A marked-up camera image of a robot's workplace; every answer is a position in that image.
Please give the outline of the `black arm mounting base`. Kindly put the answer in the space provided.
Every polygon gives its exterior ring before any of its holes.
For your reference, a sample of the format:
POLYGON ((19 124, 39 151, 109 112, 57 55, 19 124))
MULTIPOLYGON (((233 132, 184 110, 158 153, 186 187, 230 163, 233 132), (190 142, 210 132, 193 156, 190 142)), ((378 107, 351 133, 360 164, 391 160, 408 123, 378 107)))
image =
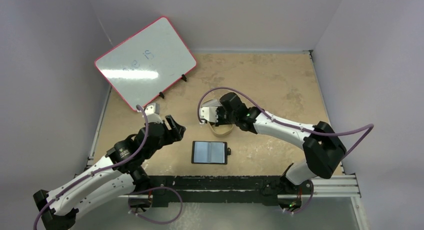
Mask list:
POLYGON ((130 173, 134 194, 147 196, 152 207, 169 203, 260 203, 289 210, 302 205, 301 194, 311 193, 307 184, 315 177, 290 165, 282 175, 172 176, 146 174, 142 167, 130 173))

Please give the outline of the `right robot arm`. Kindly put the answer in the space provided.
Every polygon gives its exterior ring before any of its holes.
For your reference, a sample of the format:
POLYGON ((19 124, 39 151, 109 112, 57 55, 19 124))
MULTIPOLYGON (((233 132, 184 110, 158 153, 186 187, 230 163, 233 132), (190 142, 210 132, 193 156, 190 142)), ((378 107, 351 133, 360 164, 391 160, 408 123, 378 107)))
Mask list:
POLYGON ((283 140, 303 151, 304 160, 289 166, 282 175, 280 185, 286 193, 295 192, 301 183, 314 177, 330 179, 347 152, 328 123, 313 125, 283 119, 260 107, 247 107, 235 93, 219 99, 218 121, 283 140))

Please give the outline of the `black leather card holder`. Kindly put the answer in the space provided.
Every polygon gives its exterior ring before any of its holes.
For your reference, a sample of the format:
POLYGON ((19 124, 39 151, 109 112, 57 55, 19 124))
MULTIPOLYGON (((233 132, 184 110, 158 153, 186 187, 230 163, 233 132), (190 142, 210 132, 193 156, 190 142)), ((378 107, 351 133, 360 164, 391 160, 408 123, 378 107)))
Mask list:
POLYGON ((193 141, 191 151, 192 164, 227 164, 232 153, 227 142, 193 141))

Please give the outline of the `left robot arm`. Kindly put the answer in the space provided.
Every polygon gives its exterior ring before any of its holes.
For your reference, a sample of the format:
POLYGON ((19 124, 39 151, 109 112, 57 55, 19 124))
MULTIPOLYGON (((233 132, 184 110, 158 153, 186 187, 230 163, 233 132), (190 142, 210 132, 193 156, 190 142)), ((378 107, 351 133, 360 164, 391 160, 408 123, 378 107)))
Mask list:
POLYGON ((183 139, 186 128, 171 115, 162 120, 153 113, 136 134, 117 142, 94 165, 70 182, 54 189, 39 190, 33 199, 39 210, 33 229, 42 221, 45 229, 70 229, 78 218, 123 194, 150 194, 172 190, 154 184, 142 167, 164 146, 183 139))

